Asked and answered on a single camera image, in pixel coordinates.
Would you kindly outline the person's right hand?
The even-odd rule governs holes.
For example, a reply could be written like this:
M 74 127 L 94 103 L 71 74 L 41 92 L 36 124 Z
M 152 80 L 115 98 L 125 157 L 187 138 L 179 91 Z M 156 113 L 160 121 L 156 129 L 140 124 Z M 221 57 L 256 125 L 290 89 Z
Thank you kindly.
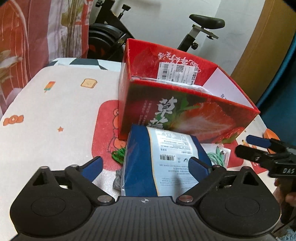
M 288 224 L 295 207 L 295 179 L 276 178 L 276 197 L 281 205 L 281 222 Z

